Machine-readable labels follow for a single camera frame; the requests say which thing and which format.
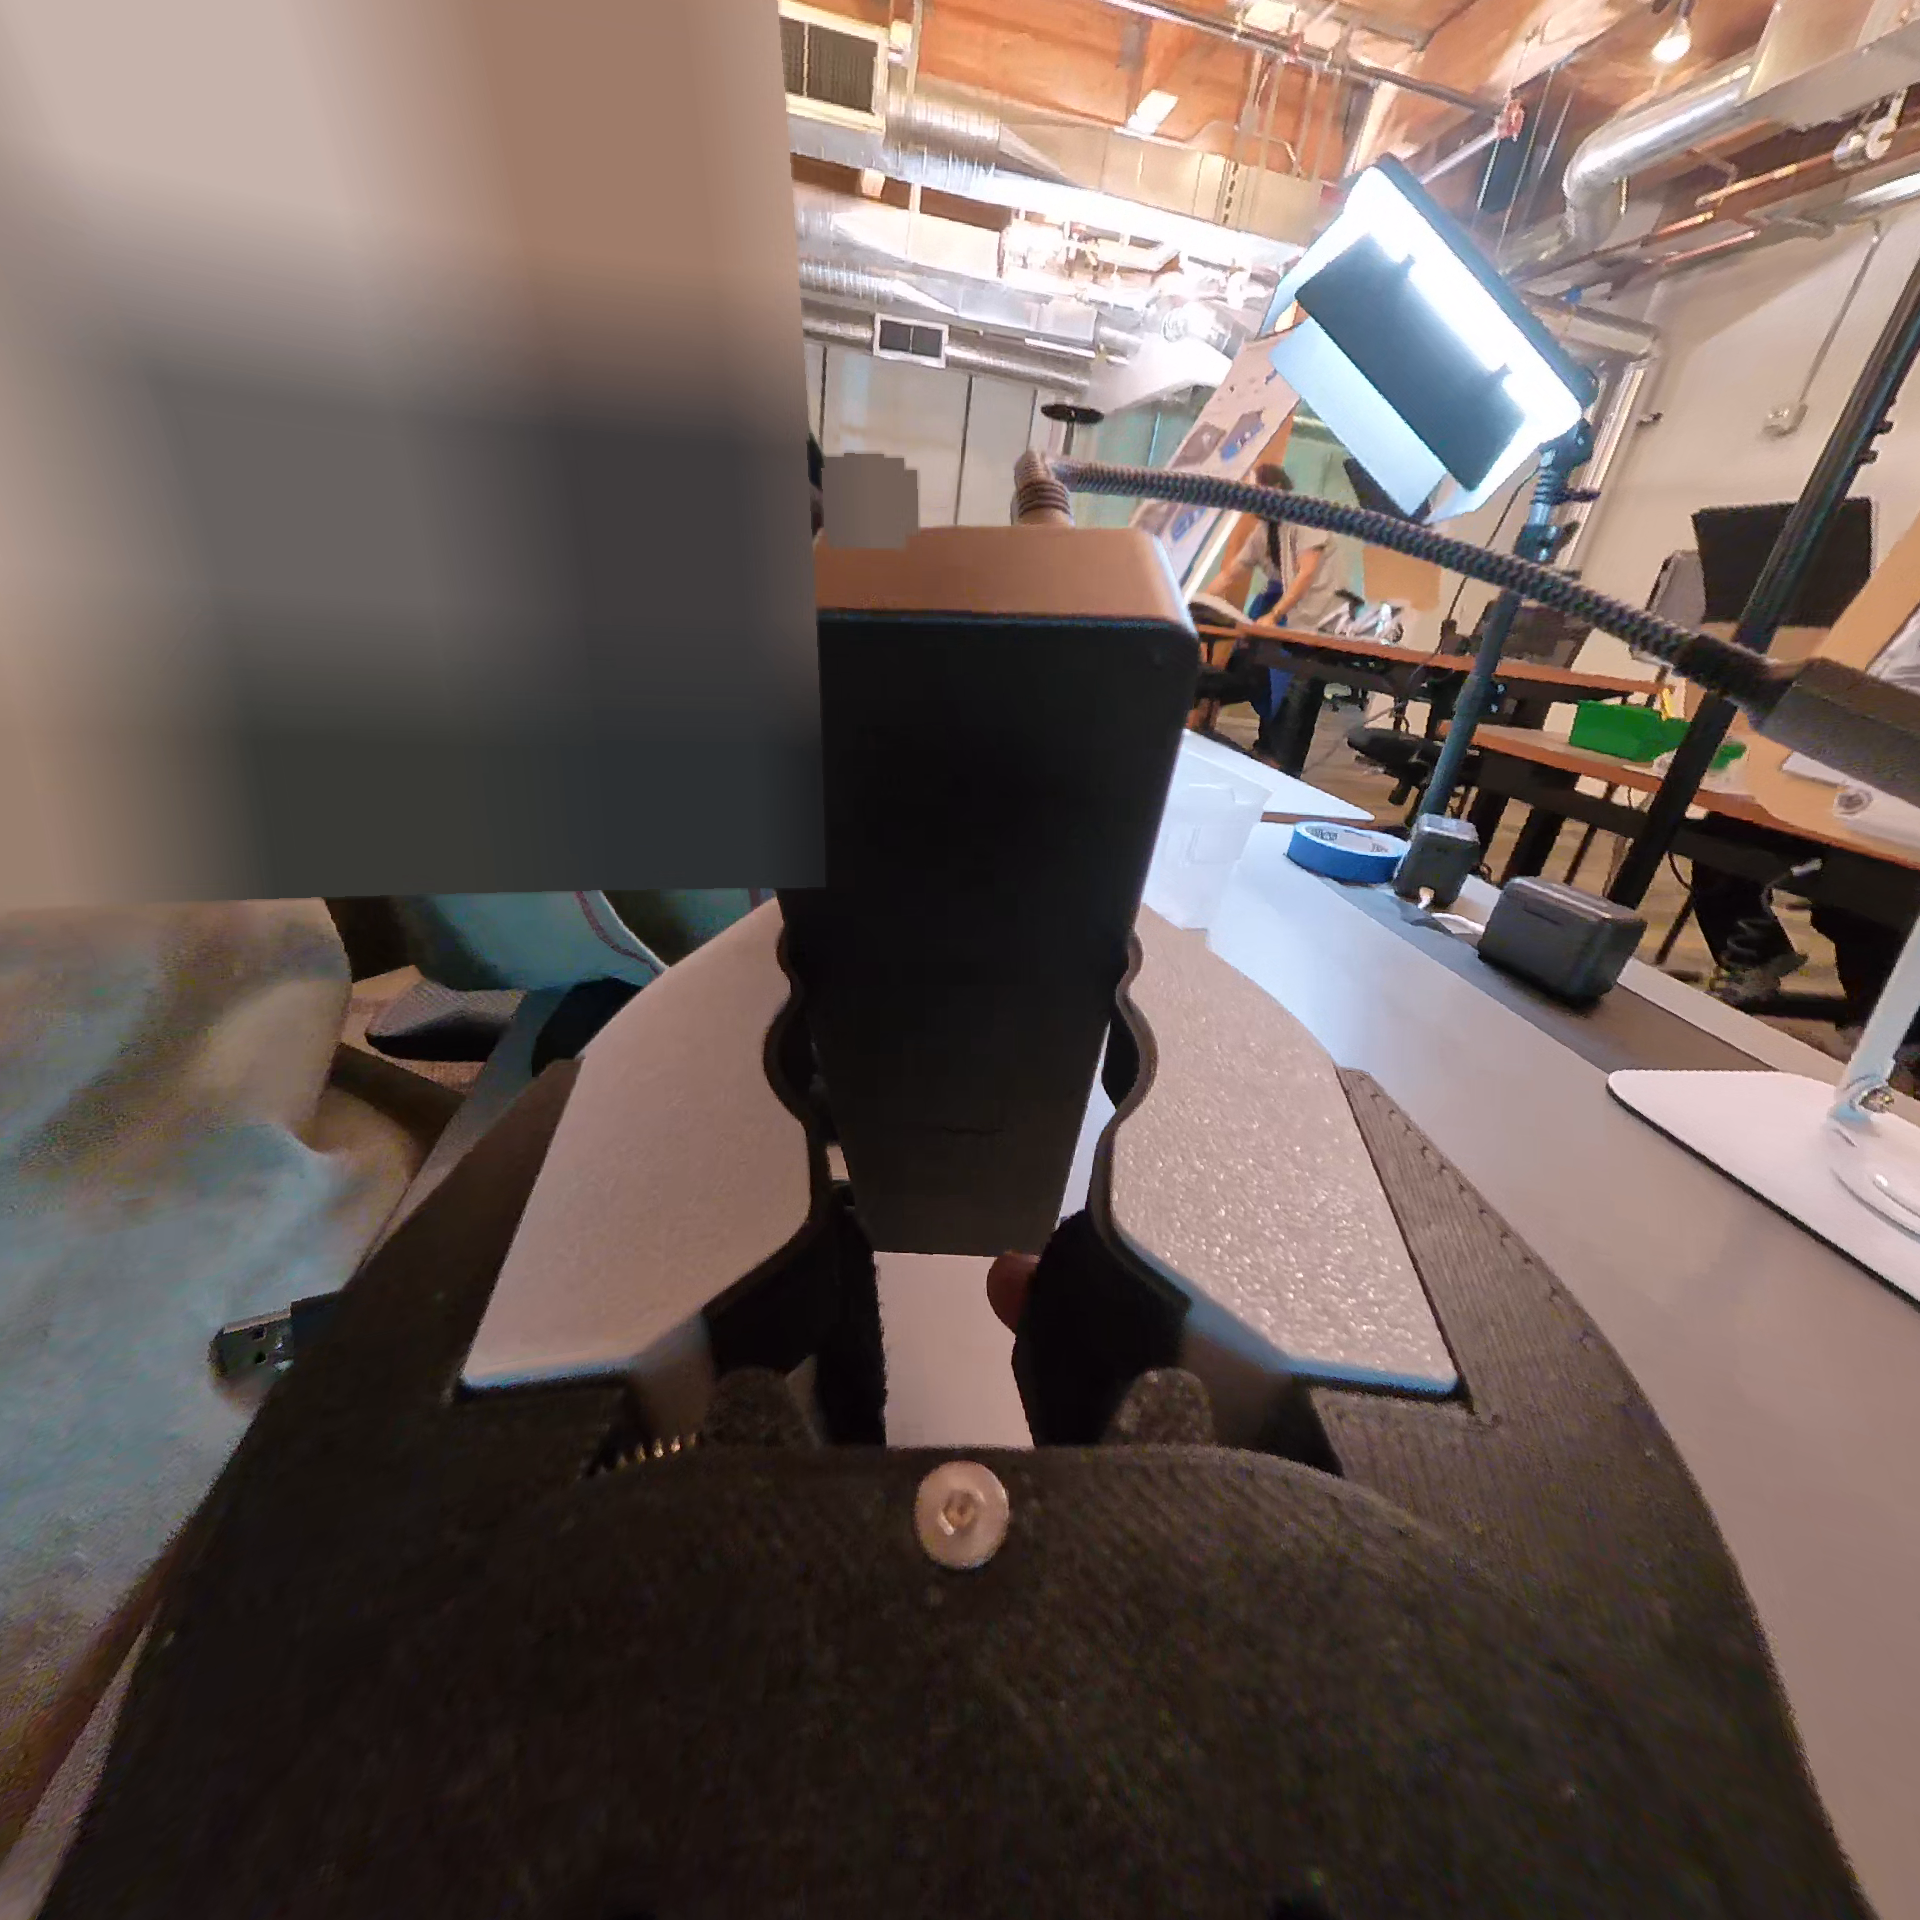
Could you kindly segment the cardboard panel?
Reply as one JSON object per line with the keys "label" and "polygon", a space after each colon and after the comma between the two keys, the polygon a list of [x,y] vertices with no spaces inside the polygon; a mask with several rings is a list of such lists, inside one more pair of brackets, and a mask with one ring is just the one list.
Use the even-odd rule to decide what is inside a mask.
{"label": "cardboard panel", "polygon": [[1871,679],[1919,685],[1919,518],[1893,541],[1856,601],[1811,661],[1855,667]]}

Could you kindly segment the white board stand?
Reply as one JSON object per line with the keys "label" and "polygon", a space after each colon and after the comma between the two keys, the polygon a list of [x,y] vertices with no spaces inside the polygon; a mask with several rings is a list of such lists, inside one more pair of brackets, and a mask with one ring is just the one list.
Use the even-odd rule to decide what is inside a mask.
{"label": "white board stand", "polygon": [[1919,1123],[1891,1074],[1919,1008],[1919,937],[1840,1081],[1796,1072],[1613,1072],[1613,1102],[1836,1251],[1919,1297]]}

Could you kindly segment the dark grey rounded case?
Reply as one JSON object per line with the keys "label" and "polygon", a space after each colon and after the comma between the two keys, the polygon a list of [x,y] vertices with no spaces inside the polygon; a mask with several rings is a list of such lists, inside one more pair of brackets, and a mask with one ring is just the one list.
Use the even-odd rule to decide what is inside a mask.
{"label": "dark grey rounded case", "polygon": [[1640,912],[1562,879],[1514,878],[1479,931],[1476,954],[1554,1000],[1588,1008],[1613,990],[1647,927]]}

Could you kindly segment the black light stand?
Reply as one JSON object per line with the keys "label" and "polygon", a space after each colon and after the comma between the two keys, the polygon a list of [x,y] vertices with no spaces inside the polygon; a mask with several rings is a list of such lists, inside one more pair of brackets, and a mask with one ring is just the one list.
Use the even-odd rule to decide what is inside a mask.
{"label": "black light stand", "polygon": [[[1571,426],[1571,432],[1544,447],[1527,517],[1516,538],[1520,562],[1545,567],[1557,552],[1563,537],[1554,530],[1554,517],[1569,501],[1572,475],[1591,454],[1594,430],[1586,422]],[[1520,605],[1520,592],[1501,590],[1490,615],[1484,619],[1473,650],[1471,677],[1456,695],[1432,777],[1411,817],[1409,849],[1391,883],[1400,899],[1420,912],[1433,906],[1447,912],[1479,851],[1481,841],[1476,830],[1453,817],[1449,805],[1464,775],[1475,730],[1495,701],[1497,669],[1506,639],[1520,617]]]}

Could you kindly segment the green storage bin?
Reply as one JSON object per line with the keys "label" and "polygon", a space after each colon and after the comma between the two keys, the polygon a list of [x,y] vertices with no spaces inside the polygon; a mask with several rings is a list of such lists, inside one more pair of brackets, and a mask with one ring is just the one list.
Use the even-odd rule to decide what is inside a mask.
{"label": "green storage bin", "polygon": [[1691,722],[1658,705],[1586,701],[1576,705],[1569,745],[1651,766],[1680,747]]}

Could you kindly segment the black tripod pole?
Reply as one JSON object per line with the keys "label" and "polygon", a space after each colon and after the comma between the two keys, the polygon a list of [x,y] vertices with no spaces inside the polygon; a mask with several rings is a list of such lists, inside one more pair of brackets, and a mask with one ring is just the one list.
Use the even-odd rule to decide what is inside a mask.
{"label": "black tripod pole", "polygon": [[1795,595],[1811,576],[1825,541],[1856,475],[1877,456],[1877,442],[1889,430],[1891,407],[1919,354],[1919,269],[1911,269],[1893,312],[1845,402],[1813,473],[1795,501],[1784,530],[1768,552],[1768,562],[1746,595],[1736,634],[1722,650],[1739,658],[1707,683],[1707,695],[1672,758],[1672,770],[1652,793],[1641,815],[1641,830],[1608,889],[1619,905],[1641,905],[1658,879],[1667,851],[1684,822],[1697,790],[1713,768],[1738,705],[1736,690],[1756,690],[1776,681],[1786,669],[1770,661],[1770,647],[1793,609]]}

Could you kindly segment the black monitor screen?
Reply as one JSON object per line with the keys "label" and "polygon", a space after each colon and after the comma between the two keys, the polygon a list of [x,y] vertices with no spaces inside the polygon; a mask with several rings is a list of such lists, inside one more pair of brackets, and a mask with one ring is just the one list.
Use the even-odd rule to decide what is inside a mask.
{"label": "black monitor screen", "polygon": [[[1704,624],[1732,627],[1795,512],[1793,501],[1701,509],[1691,517],[1704,581]],[[1836,509],[1780,627],[1829,630],[1875,569],[1877,504],[1850,495]]]}

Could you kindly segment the wooden top desk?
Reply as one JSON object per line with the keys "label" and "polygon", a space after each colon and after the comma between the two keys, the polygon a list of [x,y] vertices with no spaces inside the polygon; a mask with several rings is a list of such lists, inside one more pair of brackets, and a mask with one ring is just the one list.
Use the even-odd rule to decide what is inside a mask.
{"label": "wooden top desk", "polygon": [[[1545,872],[1560,832],[1578,822],[1628,846],[1651,835],[1651,806],[1629,806],[1584,790],[1584,783],[1651,798],[1661,779],[1643,766],[1514,726],[1481,726],[1473,817],[1488,841],[1508,802],[1527,808],[1499,879]],[[1771,879],[1813,858],[1805,898],[1840,905],[1880,922],[1895,922],[1919,906],[1919,856],[1834,822],[1800,825],[1768,810],[1745,793],[1704,790],[1676,826],[1668,854],[1717,872]]]}
{"label": "wooden top desk", "polygon": [[[1425,653],[1359,634],[1327,634],[1274,626],[1202,627],[1202,681],[1199,703],[1209,712],[1248,703],[1257,690],[1261,712],[1259,753],[1289,777],[1304,777],[1313,753],[1320,712],[1332,690],[1349,690],[1365,703],[1423,705],[1418,741],[1439,741],[1473,677],[1475,658]],[[1641,703],[1658,705],[1652,679],[1619,679],[1594,669],[1532,658],[1501,661],[1485,696],[1484,722],[1545,729],[1557,705]]]}

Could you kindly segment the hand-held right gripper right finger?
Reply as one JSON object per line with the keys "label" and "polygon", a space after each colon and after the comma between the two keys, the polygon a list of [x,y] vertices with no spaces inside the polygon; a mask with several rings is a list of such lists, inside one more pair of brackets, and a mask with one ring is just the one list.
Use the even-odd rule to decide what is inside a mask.
{"label": "hand-held right gripper right finger", "polygon": [[1313,1392],[1449,1403],[1461,1373],[1329,1051],[1199,929],[1141,906],[1096,1081],[1088,1193],[1016,1331],[1035,1443],[1091,1447],[1151,1373],[1231,1449],[1327,1453]]}

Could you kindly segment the white board with blue shapes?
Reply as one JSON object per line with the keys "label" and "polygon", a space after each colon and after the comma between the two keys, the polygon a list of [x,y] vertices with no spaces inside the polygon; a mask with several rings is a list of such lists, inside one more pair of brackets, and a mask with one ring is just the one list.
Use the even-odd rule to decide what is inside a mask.
{"label": "white board with blue shapes", "polygon": [[[1275,464],[1289,442],[1301,395],[1275,362],[1280,334],[1251,341],[1233,361],[1165,469],[1248,481],[1259,464]],[[1132,522],[1162,541],[1177,585],[1195,592],[1231,541],[1237,517],[1192,501],[1141,501]]]}

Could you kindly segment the black office chair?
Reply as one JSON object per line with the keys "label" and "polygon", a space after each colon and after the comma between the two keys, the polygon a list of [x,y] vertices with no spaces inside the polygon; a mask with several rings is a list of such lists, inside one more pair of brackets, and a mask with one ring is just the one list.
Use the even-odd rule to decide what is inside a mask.
{"label": "black office chair", "polygon": [[1349,749],[1387,777],[1387,805],[1401,810],[1415,808],[1415,799],[1433,779],[1444,742],[1444,736],[1420,736],[1394,726],[1352,726],[1346,734]]}

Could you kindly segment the clear plastic bin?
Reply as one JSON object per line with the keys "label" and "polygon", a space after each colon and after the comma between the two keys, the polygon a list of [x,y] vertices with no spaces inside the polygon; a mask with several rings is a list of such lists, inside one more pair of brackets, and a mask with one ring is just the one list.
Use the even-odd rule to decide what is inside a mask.
{"label": "clear plastic bin", "polygon": [[1340,799],[1211,736],[1184,730],[1143,883],[1143,909],[1207,929],[1257,825],[1369,825]]}

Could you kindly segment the led light panel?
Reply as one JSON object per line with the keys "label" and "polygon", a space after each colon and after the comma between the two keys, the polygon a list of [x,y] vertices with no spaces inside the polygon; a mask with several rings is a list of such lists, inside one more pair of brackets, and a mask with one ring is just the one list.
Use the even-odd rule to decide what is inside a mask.
{"label": "led light panel", "polygon": [[1479,509],[1578,432],[1597,376],[1397,157],[1284,267],[1271,366],[1401,512]]}

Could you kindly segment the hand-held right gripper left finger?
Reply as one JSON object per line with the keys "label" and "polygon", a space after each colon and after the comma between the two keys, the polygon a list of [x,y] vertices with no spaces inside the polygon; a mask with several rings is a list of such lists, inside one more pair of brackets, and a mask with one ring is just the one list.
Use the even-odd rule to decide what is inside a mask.
{"label": "hand-held right gripper left finger", "polygon": [[737,1371],[812,1373],[802,1417],[885,1439],[874,1247],[829,1174],[779,905],[584,1048],[469,1347],[472,1393],[618,1387],[657,1449]]}

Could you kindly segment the blue tape roll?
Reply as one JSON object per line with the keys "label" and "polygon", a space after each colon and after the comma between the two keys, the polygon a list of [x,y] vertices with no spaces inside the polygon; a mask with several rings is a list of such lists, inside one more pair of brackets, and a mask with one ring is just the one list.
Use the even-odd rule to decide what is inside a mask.
{"label": "blue tape roll", "polygon": [[1409,841],[1356,822],[1296,822],[1287,858],[1304,871],[1346,883],[1393,883]]}

